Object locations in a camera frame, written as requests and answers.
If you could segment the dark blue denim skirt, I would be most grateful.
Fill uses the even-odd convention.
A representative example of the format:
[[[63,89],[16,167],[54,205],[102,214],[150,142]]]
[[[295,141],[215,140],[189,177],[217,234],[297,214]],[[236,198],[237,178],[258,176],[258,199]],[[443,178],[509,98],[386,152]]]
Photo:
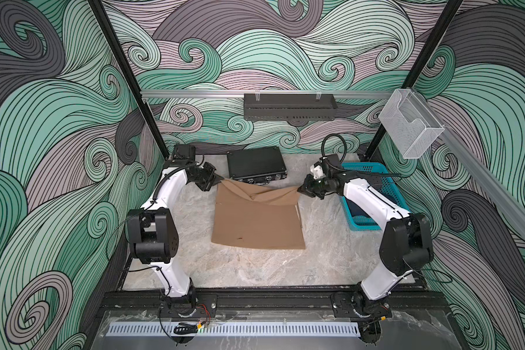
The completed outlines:
[[[367,214],[362,208],[360,208],[353,201],[347,200],[346,202],[348,207],[349,215],[352,221],[356,225],[360,226],[372,226],[376,225],[375,221]]]

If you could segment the tan brown skirt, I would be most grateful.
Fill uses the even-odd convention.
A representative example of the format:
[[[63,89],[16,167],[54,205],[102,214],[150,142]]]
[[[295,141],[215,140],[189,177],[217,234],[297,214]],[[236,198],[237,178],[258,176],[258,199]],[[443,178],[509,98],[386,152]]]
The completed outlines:
[[[305,249],[299,198],[296,187],[226,179],[217,186],[211,241],[247,249]]]

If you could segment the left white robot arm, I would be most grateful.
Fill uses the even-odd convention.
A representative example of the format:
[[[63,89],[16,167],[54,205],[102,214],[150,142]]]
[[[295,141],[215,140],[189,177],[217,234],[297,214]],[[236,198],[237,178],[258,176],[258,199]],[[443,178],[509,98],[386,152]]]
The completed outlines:
[[[178,144],[147,202],[127,214],[125,230],[132,258],[154,271],[162,283],[163,302],[179,316],[195,313],[197,297],[192,279],[176,259],[179,234],[172,209],[190,183],[208,192],[222,180],[211,163],[196,160],[195,146]]]

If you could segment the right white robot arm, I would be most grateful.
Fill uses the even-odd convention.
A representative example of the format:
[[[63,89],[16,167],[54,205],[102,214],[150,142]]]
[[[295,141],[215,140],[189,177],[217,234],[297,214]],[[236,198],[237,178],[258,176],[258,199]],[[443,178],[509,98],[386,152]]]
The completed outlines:
[[[392,177],[391,174],[344,169],[336,154],[324,155],[310,167],[309,175],[297,190],[311,198],[324,199],[329,194],[342,196],[356,204],[382,229],[380,262],[358,284],[352,297],[355,313],[361,317],[388,316],[385,303],[391,291],[434,258],[427,217],[398,206],[370,183]]]

